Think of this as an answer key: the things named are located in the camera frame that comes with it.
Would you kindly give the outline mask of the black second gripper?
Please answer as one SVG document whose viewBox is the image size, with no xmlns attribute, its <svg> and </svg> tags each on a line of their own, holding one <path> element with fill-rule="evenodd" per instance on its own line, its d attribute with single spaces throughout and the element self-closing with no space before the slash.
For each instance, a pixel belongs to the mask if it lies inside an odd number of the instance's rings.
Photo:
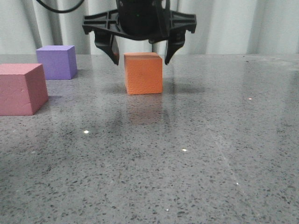
<svg viewBox="0 0 299 224">
<path fill-rule="evenodd" d="M 164 63 L 185 44 L 185 33 L 195 32 L 196 15 L 170 10 L 169 0 L 118 0 L 117 8 L 84 16 L 85 34 L 94 32 L 95 46 L 119 65 L 119 48 L 115 36 L 156 43 L 167 40 Z"/>
</svg>

